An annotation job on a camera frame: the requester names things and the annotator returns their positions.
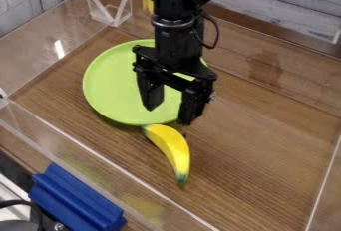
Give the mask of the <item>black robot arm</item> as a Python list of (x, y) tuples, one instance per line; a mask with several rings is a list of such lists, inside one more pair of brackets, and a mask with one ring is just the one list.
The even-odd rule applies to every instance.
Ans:
[(216, 73), (202, 63), (203, 22), (211, 17), (202, 10), (210, 0), (152, 0), (155, 44), (136, 45), (136, 72), (141, 102), (153, 110), (164, 101), (164, 87), (180, 91), (177, 122), (183, 125), (202, 116), (212, 99)]

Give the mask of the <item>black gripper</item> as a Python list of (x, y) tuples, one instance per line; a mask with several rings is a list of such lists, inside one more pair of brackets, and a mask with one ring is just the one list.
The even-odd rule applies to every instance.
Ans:
[(202, 48), (212, 49), (203, 41), (203, 19), (165, 21), (152, 19), (155, 45), (133, 45), (133, 71), (141, 102), (152, 111), (164, 101), (164, 86), (181, 93), (177, 122), (191, 125), (202, 116), (204, 106), (214, 100), (215, 72), (202, 63)]

